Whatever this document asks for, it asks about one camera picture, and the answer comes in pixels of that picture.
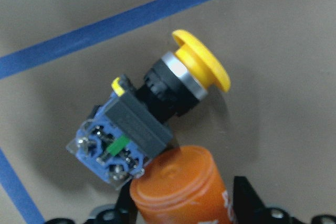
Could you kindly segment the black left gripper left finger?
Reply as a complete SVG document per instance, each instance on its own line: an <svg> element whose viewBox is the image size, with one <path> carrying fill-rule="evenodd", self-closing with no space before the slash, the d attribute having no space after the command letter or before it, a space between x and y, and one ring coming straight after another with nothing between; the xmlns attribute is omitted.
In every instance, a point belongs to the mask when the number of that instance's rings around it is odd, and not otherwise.
<svg viewBox="0 0 336 224"><path fill-rule="evenodd" d="M136 223L138 209L130 196L130 185L123 185L116 203L94 208L83 223Z"/></svg>

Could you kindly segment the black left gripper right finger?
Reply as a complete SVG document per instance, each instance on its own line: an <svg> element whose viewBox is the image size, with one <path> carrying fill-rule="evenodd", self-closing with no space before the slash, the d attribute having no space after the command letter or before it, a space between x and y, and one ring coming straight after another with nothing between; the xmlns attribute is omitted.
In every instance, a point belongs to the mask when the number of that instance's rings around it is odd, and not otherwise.
<svg viewBox="0 0 336 224"><path fill-rule="evenodd" d="M234 177L233 209L238 223L303 223L278 207L267 207L245 176Z"/></svg>

